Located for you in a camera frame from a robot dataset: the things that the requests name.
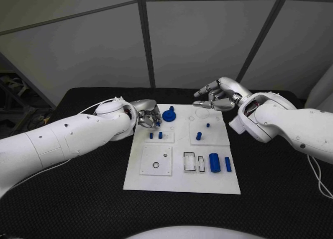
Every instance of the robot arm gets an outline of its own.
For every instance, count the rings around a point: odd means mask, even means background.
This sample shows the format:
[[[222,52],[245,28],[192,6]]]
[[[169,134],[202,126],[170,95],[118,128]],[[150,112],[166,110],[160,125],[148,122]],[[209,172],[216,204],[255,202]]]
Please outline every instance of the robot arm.
[[[218,100],[211,95],[224,92],[228,98]],[[251,92],[232,79],[222,77],[206,85],[193,96],[209,93],[209,101],[193,106],[228,111],[238,108],[229,122],[238,134],[245,131],[267,143],[277,135],[286,138],[293,148],[333,164],[333,114],[314,110],[297,110],[290,101],[274,93]]]
[[[0,140],[0,198],[29,175],[133,135],[135,123],[153,128],[161,123],[154,100],[130,104],[115,98],[99,104],[95,113],[78,114]]]

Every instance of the black table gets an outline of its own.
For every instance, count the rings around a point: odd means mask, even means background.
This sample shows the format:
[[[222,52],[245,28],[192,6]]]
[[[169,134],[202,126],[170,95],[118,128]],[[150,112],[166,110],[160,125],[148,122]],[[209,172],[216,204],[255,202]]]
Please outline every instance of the black table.
[[[192,104],[196,90],[76,88],[66,93],[52,121],[112,96],[128,102]],[[274,92],[301,107],[293,93]],[[237,109],[222,114],[225,123],[235,114]],[[319,193],[306,155],[281,137],[264,144],[248,133],[226,129],[242,195],[122,190],[131,136],[8,191],[0,200],[0,233],[30,239],[124,238],[159,227],[203,225],[270,239],[332,239],[333,200]],[[333,191],[333,166],[322,162],[320,166]]]

